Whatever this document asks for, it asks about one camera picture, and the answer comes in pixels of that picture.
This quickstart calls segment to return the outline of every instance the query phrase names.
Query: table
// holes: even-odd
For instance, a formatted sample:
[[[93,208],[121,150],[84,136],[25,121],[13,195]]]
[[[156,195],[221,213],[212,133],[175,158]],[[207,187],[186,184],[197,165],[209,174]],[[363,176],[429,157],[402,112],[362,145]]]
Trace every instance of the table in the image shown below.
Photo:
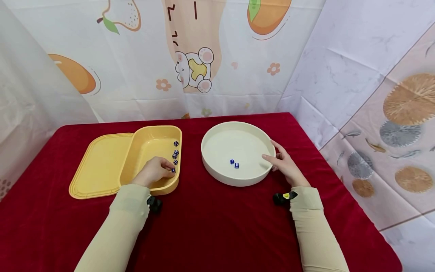
[[[279,172],[249,187],[214,180],[201,161],[201,140],[225,121],[242,121],[281,143],[317,187],[326,218],[350,271],[401,271],[402,266],[363,210],[289,113],[187,120],[80,124],[59,128],[0,202],[2,271],[73,271],[105,220],[114,196],[77,200],[68,186],[95,138],[175,125],[183,132],[180,183],[160,196],[128,271],[302,271],[288,207],[272,195],[288,192]]]

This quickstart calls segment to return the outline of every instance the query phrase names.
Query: hand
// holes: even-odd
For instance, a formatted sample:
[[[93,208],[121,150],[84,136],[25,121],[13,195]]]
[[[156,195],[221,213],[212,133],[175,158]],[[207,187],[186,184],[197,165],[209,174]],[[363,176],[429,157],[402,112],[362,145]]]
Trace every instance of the hand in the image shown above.
[[[174,177],[175,174],[171,172],[172,168],[175,168],[175,165],[170,163],[167,159],[154,157],[147,161],[131,183],[149,188],[153,182],[161,178]]]
[[[271,140],[271,143],[278,149],[279,153],[276,154],[276,158],[263,154],[263,159],[270,162],[272,166],[272,171],[279,170],[284,174],[285,179],[292,187],[304,186],[311,187],[310,183],[304,177],[302,172],[296,166],[294,161],[291,159],[287,151],[279,143]]]

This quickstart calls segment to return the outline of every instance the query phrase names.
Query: green leaf print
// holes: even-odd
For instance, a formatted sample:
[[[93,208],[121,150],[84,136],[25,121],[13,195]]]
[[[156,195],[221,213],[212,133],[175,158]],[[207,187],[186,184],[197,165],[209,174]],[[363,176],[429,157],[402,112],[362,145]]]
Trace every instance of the green leaf print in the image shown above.
[[[112,21],[109,21],[105,17],[103,18],[103,23],[107,27],[108,30],[115,32],[119,35],[118,29],[116,28],[115,24],[112,23]]]
[[[251,18],[251,22],[254,20],[255,16],[257,16],[258,11],[260,10],[261,0],[249,0],[249,16]]]

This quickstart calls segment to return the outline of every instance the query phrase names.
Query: yellow container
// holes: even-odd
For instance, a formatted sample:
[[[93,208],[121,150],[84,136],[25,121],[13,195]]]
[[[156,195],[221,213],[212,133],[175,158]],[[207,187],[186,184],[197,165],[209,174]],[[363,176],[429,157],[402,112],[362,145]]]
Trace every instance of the yellow container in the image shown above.
[[[178,150],[178,164],[175,166],[175,177],[162,178],[153,183],[152,195],[166,195],[175,190],[178,185],[178,176],[181,165],[181,130],[174,126],[152,126],[137,130],[129,147],[124,161],[124,167],[119,175],[121,185],[126,185],[136,176],[147,161],[154,156],[163,157],[173,161],[172,154]]]
[[[171,193],[178,185],[181,164],[181,130],[174,126],[152,126],[134,134],[108,134],[93,140],[71,181],[69,193],[73,198],[87,199],[113,195],[131,180],[154,156],[173,161],[172,154],[180,153],[173,178],[163,178],[151,187],[152,195]]]

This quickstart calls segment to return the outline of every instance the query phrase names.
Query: beige sleeve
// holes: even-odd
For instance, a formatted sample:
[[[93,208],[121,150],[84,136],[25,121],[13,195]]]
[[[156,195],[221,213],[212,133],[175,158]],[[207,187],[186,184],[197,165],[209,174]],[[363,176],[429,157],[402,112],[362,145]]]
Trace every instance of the beige sleeve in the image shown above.
[[[298,195],[290,200],[304,272],[348,272],[340,245],[323,214],[319,192],[311,187],[294,187]]]
[[[75,271],[125,271],[137,235],[144,227],[150,189],[136,184],[121,186],[109,215],[90,242]]]

